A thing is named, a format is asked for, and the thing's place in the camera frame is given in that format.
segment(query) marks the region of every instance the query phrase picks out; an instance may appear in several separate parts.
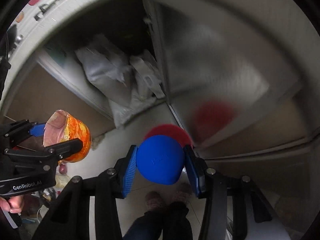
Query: floor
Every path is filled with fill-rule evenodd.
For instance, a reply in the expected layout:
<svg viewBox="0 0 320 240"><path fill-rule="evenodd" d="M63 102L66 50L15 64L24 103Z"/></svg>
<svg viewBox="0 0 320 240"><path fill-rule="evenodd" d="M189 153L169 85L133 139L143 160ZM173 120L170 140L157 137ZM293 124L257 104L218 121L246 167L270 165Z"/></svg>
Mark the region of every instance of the floor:
<svg viewBox="0 0 320 240"><path fill-rule="evenodd" d="M98 148L90 151L87 157L78 163L68 163L68 175L80 175L84 179L99 175L107 168L113 167L119 158L125 157L130 145L139 145L144 135L153 127L163 123L174 123L176 121L166 104L153 107L149 111L134 118L125 129L112 130L106 133L104 140ZM132 191L124 199L117 199L117 209L122 234L124 235L133 221L146 212L144 197L153 190L160 192L165 201L169 204L170 198L176 187L182 181L188 181L186 173L182 173L180 180L170 186L155 184L144 179L137 171ZM199 200L193 196L188 204L193 239L198 239L205 200ZM94 230L94 197L90 202L90 239L95 239Z"/></svg>

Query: black pants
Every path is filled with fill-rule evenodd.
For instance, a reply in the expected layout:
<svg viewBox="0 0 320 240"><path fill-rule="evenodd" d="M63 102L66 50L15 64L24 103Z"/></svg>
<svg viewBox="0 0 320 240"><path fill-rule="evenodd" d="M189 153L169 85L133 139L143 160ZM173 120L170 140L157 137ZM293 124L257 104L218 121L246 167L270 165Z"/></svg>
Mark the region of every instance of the black pants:
<svg viewBox="0 0 320 240"><path fill-rule="evenodd" d="M188 211L181 202L172 203L165 214L148 211L133 222L123 240L158 240L162 230L163 240L192 240Z"/></svg>

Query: finger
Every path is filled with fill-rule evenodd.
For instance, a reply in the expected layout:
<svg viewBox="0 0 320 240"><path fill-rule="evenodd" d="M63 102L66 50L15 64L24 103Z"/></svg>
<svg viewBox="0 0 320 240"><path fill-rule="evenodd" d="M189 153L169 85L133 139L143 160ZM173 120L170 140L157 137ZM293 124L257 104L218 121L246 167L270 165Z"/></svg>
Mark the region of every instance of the finger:
<svg viewBox="0 0 320 240"><path fill-rule="evenodd" d="M4 199L0 197L0 207L5 211L10 211L10 205L9 203Z"/></svg>
<svg viewBox="0 0 320 240"><path fill-rule="evenodd" d="M20 207L10 209L10 213L21 213L24 206L24 200L22 200Z"/></svg>
<svg viewBox="0 0 320 240"><path fill-rule="evenodd" d="M12 209L15 209L15 208L19 208L21 206L22 201L23 201L23 195L20 195L20 196L11 197L8 200L8 203L10 204L10 207Z"/></svg>

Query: white plastic bag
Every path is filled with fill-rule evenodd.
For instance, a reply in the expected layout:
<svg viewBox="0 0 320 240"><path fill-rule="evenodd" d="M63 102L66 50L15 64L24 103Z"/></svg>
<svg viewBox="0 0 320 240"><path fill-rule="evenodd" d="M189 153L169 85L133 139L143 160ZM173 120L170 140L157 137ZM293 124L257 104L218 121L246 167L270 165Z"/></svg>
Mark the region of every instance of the white plastic bag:
<svg viewBox="0 0 320 240"><path fill-rule="evenodd" d="M87 48L75 53L88 81L107 98L129 107L132 69L127 56L102 34L96 35Z"/></svg>
<svg viewBox="0 0 320 240"><path fill-rule="evenodd" d="M161 89L161 79L158 69L156 68L156 61L148 50L144 50L143 55L130 57L130 64L135 68L144 83L137 79L138 93L140 97L148 96L145 86L147 86L157 98L163 98L165 95Z"/></svg>
<svg viewBox="0 0 320 240"><path fill-rule="evenodd" d="M152 106L155 101L155 97L150 97L144 101L140 100L138 92L135 88L132 89L130 107L123 107L116 102L109 100L109 105L116 128L118 129L123 124L128 122L134 115Z"/></svg>

